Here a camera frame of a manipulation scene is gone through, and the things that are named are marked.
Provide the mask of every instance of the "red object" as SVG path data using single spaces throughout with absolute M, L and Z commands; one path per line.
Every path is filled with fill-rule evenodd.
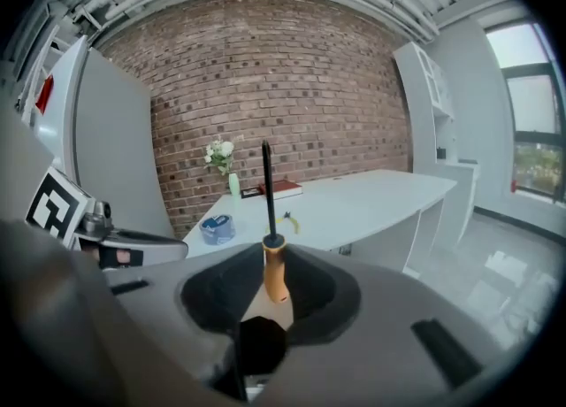
M 42 92 L 39 93 L 37 102 L 35 102 L 35 106 L 39 108 L 39 111 L 42 114 L 45 113 L 45 108 L 47 107 L 47 101 L 50 98 L 52 89 L 53 89 L 53 75 L 50 75 L 43 82 Z
M 259 189 L 265 195 L 265 184 L 259 184 Z M 302 187 L 290 180 L 276 180 L 273 182 L 273 199 L 300 195 L 301 193 Z

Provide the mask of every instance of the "black slot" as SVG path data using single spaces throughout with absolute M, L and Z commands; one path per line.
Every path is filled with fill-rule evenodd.
M 126 292 L 132 292 L 133 290 L 138 290 L 141 288 L 145 288 L 149 286 L 149 283 L 146 280 L 136 280 L 136 281 L 129 281 L 128 283 L 118 284 L 116 286 L 112 286 L 110 290 L 112 294 L 115 296 L 119 296 L 120 294 L 125 294 Z
M 461 386 L 481 372 L 482 366 L 478 361 L 437 319 L 415 322 L 411 330 L 452 388 Z

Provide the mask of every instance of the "white desk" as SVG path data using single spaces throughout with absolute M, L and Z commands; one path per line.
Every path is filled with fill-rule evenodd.
M 319 250 L 337 250 L 354 243 L 352 257 L 402 270 L 409 255 L 428 255 L 440 221 L 443 199 L 453 180 L 422 174 L 376 170 L 302 184 L 303 194 L 275 201 L 277 225 L 287 243 Z M 264 196 L 237 199 L 224 195 L 201 222 L 214 215 L 232 215 L 236 236 L 218 246 L 207 245 L 199 226 L 185 237 L 188 257 L 197 257 L 241 243 L 260 242 L 268 224 Z

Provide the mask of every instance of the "white flower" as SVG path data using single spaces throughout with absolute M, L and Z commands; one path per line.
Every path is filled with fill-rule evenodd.
M 220 154 L 222 154 L 222 157 L 230 156 L 230 154 L 232 154 L 232 151 L 233 151 L 233 143 L 223 142 L 220 145 Z

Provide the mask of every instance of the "window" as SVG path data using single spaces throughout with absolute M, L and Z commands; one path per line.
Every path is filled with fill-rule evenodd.
M 562 77 L 537 24 L 519 23 L 487 32 L 513 107 L 516 188 L 566 198 L 566 120 Z

